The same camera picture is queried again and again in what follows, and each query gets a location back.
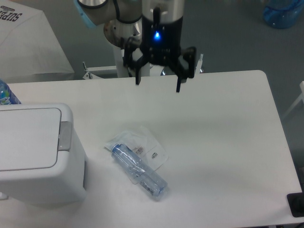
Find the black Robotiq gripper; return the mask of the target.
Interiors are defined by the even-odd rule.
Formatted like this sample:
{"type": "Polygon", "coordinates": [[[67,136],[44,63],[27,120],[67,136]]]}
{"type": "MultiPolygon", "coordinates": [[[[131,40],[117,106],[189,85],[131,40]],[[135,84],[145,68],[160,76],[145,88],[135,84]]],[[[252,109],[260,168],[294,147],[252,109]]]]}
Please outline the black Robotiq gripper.
{"type": "Polygon", "coordinates": [[[158,24],[154,27],[153,22],[146,17],[142,18],[142,42],[135,37],[129,37],[124,46],[123,66],[135,72],[135,84],[141,82],[141,69],[150,64],[168,66],[177,76],[176,92],[179,93],[181,84],[186,83],[188,78],[195,76],[196,48],[189,47],[181,50],[181,29],[183,18],[172,23],[158,24]],[[135,60],[133,54],[140,50],[142,55],[135,60]],[[185,69],[179,61],[188,63],[185,69]]]}

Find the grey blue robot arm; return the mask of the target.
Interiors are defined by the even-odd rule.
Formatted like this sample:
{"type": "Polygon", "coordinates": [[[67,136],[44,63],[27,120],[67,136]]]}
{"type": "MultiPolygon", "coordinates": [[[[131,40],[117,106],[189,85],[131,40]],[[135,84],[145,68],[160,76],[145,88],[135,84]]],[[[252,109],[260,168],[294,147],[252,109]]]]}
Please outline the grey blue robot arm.
{"type": "Polygon", "coordinates": [[[177,76],[176,91],[195,75],[196,48],[181,47],[183,0],[75,0],[89,28],[104,25],[104,35],[119,48],[119,77],[136,85],[149,75],[149,65],[169,67],[177,76]]]}

